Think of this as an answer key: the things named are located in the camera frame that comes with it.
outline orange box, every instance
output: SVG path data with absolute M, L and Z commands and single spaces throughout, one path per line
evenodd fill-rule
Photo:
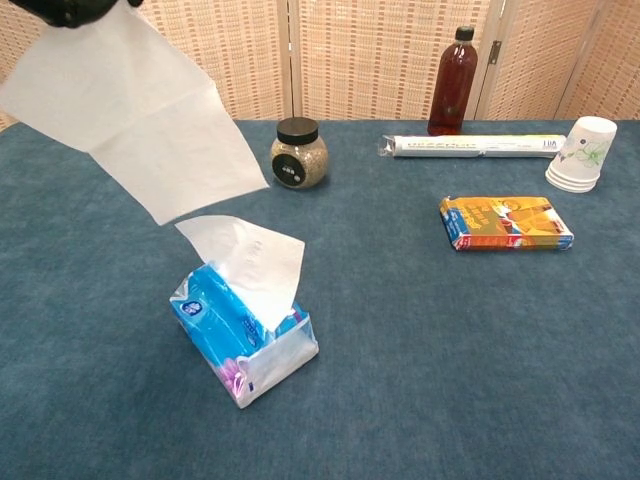
M 447 197 L 440 215 L 456 250 L 567 250 L 573 244 L 573 233 L 545 197 Z

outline hand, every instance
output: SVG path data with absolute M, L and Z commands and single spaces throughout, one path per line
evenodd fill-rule
M 54 27 L 77 28 L 104 17 L 118 0 L 9 0 Z M 143 0 L 128 0 L 139 7 Z

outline woven screen panel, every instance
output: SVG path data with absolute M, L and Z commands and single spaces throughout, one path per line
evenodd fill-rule
M 18 59 L 40 36 L 44 22 L 8 2 L 0 3 L 0 83 L 11 73 Z M 0 111 L 0 131 L 16 120 Z
M 284 115 L 275 0 L 146 0 L 142 11 L 216 81 L 233 118 Z
M 596 0 L 520 3 L 503 43 L 486 119 L 554 118 L 595 5 Z
M 561 118 L 640 120 L 640 0 L 612 0 Z
M 299 0 L 302 113 L 425 119 L 456 28 L 480 44 L 489 0 Z

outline spice jar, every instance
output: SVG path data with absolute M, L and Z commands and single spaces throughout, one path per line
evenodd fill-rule
M 276 178 L 291 188 L 317 184 L 329 168 L 329 152 L 318 134 L 318 123 L 305 117 L 282 120 L 271 146 L 271 167 Z

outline paper cup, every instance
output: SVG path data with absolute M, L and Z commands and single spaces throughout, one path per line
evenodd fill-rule
M 574 193 L 595 187 L 616 130 L 616 124 L 606 118 L 579 118 L 549 164 L 545 175 L 549 183 Z

